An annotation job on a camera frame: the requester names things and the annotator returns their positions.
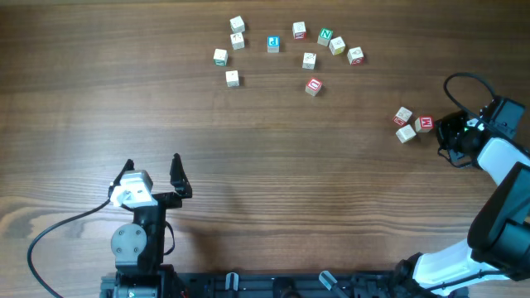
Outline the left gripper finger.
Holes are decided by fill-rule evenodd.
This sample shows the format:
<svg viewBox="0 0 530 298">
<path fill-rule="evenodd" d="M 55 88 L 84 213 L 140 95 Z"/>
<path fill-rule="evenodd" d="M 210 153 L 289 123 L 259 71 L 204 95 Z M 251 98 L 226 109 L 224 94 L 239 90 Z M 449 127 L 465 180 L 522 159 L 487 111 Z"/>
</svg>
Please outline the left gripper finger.
<svg viewBox="0 0 530 298">
<path fill-rule="evenodd" d="M 122 179 L 123 175 L 127 171 L 133 171 L 134 170 L 134 162 L 132 159 L 127 159 L 125 165 L 123 166 L 122 170 L 119 172 L 119 174 L 116 176 L 116 178 L 110 183 L 108 188 L 108 197 L 110 197 L 114 191 L 114 189 L 120 185 L 120 180 Z"/>
<path fill-rule="evenodd" d="M 173 155 L 171 161 L 170 183 L 181 198 L 191 198 L 193 196 L 190 182 L 183 168 L 181 156 L 178 153 Z"/>
</svg>

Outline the red letter M block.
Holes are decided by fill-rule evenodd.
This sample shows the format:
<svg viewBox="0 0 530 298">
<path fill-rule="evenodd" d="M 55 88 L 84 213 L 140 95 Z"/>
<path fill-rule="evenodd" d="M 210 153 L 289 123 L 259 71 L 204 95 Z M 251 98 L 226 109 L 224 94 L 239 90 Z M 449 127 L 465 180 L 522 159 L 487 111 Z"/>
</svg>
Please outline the red letter M block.
<svg viewBox="0 0 530 298">
<path fill-rule="evenodd" d="M 416 132 L 429 132 L 434 126 L 433 117 L 428 115 L 419 116 L 414 122 Z"/>
</svg>

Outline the wooden block teal side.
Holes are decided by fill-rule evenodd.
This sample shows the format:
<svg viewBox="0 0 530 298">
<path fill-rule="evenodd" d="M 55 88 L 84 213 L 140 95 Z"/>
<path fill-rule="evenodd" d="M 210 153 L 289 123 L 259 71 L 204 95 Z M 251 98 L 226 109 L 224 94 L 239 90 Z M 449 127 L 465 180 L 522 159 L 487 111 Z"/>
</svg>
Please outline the wooden block teal side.
<svg viewBox="0 0 530 298">
<path fill-rule="evenodd" d="M 410 124 L 401 127 L 396 131 L 396 136 L 401 143 L 406 143 L 412 140 L 416 135 L 414 128 Z"/>
</svg>

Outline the plain wooden block red side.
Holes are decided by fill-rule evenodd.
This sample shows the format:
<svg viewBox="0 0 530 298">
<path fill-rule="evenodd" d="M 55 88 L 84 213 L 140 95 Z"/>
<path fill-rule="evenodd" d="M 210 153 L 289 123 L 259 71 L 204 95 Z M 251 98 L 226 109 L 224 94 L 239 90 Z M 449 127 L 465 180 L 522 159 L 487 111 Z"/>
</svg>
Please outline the plain wooden block red side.
<svg viewBox="0 0 530 298">
<path fill-rule="evenodd" d="M 400 107 L 400 109 L 397 111 L 397 113 L 393 117 L 393 122 L 396 123 L 399 127 L 403 127 L 407 125 L 408 120 L 412 116 L 412 111 L 405 108 Z"/>
</svg>

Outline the red letter A block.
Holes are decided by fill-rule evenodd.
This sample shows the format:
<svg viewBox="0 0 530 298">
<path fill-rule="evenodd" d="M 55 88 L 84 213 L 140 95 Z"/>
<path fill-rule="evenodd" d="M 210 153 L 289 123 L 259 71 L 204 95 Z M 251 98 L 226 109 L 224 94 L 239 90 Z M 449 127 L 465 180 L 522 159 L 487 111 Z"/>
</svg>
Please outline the red letter A block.
<svg viewBox="0 0 530 298">
<path fill-rule="evenodd" d="M 239 73 L 237 70 L 230 70 L 225 72 L 226 83 L 228 87 L 239 86 Z"/>
</svg>

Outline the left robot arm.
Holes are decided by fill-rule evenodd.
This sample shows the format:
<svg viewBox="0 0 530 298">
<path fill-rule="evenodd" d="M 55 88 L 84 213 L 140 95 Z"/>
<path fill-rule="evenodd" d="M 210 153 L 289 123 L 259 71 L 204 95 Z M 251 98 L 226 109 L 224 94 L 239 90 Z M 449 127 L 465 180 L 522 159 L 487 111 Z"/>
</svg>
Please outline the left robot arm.
<svg viewBox="0 0 530 298">
<path fill-rule="evenodd" d="M 165 231 L 172 226 L 166 211 L 182 207 L 182 200 L 192 196 L 192 188 L 184 172 L 181 156 L 171 161 L 170 184 L 174 190 L 154 194 L 153 182 L 144 170 L 136 170 L 128 160 L 109 186 L 110 202 L 133 213 L 131 223 L 119 227 L 111 238 L 111 250 L 117 269 L 114 276 L 101 280 L 101 298 L 172 298 L 189 295 L 185 283 L 172 265 L 163 263 L 164 256 L 175 249 L 164 248 Z"/>
</svg>

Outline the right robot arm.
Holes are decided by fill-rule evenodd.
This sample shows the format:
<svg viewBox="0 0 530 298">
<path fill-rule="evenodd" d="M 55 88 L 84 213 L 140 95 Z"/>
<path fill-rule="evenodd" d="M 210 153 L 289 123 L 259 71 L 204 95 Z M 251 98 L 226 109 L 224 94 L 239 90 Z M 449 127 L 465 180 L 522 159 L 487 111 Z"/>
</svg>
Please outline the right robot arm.
<svg viewBox="0 0 530 298">
<path fill-rule="evenodd" d="M 524 109 L 496 96 L 477 116 L 460 110 L 436 121 L 448 160 L 469 157 L 497 188 L 465 240 L 398 264 L 388 282 L 391 296 L 457 296 L 476 283 L 529 277 L 529 154 L 513 142 Z"/>
</svg>

